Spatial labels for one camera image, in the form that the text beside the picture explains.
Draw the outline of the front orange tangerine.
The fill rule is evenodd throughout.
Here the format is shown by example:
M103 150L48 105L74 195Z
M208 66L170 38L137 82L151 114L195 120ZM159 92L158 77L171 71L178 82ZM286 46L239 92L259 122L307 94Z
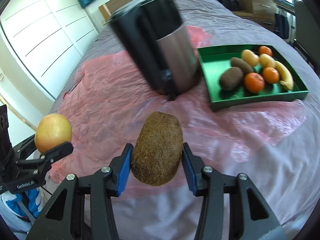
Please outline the front orange tangerine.
M258 73L249 73L244 77L245 88L251 93L259 93L265 87L263 77Z

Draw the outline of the yellow banana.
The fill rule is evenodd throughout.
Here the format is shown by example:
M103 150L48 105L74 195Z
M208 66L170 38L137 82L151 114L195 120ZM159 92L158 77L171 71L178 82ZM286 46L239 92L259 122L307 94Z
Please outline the yellow banana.
M275 61L276 63L276 70L280 75L279 83L285 90L293 90L294 88L294 81L290 71L279 61Z

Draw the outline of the pink plastic sheet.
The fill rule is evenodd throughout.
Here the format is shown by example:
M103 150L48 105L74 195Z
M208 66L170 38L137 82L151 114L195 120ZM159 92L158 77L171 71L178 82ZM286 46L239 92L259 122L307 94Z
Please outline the pink plastic sheet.
M150 89L108 28L57 103L72 124L74 152L54 164L49 178L55 183L68 173L85 176L107 164L127 142L136 142L153 112L176 116L191 150L220 172L245 172L263 189L292 189L307 178L305 154L294 136L306 121L302 102L249 103L214 112L203 81L168 101Z

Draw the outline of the back orange tangerine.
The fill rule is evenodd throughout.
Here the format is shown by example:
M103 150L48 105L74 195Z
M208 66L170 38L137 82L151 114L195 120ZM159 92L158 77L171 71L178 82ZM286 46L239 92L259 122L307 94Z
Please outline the back orange tangerine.
M266 55L271 56L271 57L273 56L272 50L267 46L260 46L258 51L259 51L260 55L266 54Z

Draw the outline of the green tray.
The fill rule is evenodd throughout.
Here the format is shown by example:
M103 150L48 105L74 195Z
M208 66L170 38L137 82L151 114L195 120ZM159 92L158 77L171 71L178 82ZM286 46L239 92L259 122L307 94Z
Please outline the green tray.
M254 102L303 100L309 92L273 46L234 44L197 52L214 111Z

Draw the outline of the right yellow potato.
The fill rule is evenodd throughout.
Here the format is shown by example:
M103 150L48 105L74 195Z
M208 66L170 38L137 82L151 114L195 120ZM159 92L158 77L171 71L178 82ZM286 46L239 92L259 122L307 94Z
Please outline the right yellow potato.
M276 62L273 59L273 57L271 57L270 55L260 54L259 61L260 61L260 65L263 68L267 68L267 67L275 68L276 67Z

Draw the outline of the brown kiwi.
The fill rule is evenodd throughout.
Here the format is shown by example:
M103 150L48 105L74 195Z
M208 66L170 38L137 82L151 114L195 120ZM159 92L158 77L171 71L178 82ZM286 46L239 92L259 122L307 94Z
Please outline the brown kiwi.
M243 80L243 71L238 67L227 69L219 78L219 85L222 90L230 91L236 88Z
M250 66L244 60L242 60L240 58L237 58L237 57L231 58L231 66L240 68L242 70L244 76L249 74L249 73L254 73L255 72L255 70L254 70L254 68L252 66Z
M150 186L162 186L174 178L183 150L179 120L162 112L151 113L140 130L131 157L136 179Z

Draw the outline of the wooden drawer cabinet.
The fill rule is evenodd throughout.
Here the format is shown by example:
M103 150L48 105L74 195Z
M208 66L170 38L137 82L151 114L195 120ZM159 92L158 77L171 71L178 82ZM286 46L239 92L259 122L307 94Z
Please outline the wooden drawer cabinet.
M277 7L272 0L238 0L239 11L233 13L241 18L251 20L269 31L275 29Z

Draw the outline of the white wardrobe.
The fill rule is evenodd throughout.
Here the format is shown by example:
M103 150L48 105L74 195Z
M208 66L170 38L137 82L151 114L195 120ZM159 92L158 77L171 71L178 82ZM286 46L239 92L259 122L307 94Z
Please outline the white wardrobe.
M10 0L1 25L23 70L50 100L98 35L78 0Z

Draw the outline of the yellow green apple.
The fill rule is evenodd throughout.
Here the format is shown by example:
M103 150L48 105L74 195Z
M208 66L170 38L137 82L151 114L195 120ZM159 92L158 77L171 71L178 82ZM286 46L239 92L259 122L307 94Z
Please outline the yellow green apple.
M48 114L40 121L34 141L40 153L45 153L64 142L71 142L71 123L64 115Z

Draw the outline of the middle orange tangerine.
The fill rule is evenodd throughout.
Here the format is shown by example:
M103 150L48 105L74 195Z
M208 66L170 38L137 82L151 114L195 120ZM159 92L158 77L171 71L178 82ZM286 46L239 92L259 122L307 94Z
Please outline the middle orange tangerine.
M274 84L280 79L279 73L275 68L266 67L262 71L262 76L266 83Z

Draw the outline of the orange tangerine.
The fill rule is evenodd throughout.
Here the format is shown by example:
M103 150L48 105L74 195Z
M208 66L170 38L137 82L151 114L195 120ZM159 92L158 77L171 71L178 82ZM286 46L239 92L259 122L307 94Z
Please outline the orange tangerine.
M260 55L266 54L266 55L271 56L271 57L273 56L272 50L267 46L260 46L258 51L259 51Z
M259 93L265 87L263 77L258 73L249 73L244 77L245 88L251 93Z
M275 68L266 67L262 71L262 76L266 83L274 84L280 79L279 73Z

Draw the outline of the black steel trash can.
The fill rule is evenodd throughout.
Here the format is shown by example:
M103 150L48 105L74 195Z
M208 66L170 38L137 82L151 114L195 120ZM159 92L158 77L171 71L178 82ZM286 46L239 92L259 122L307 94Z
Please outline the black steel trash can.
M108 23L153 90L175 100L197 83L199 60L174 0L134 0Z

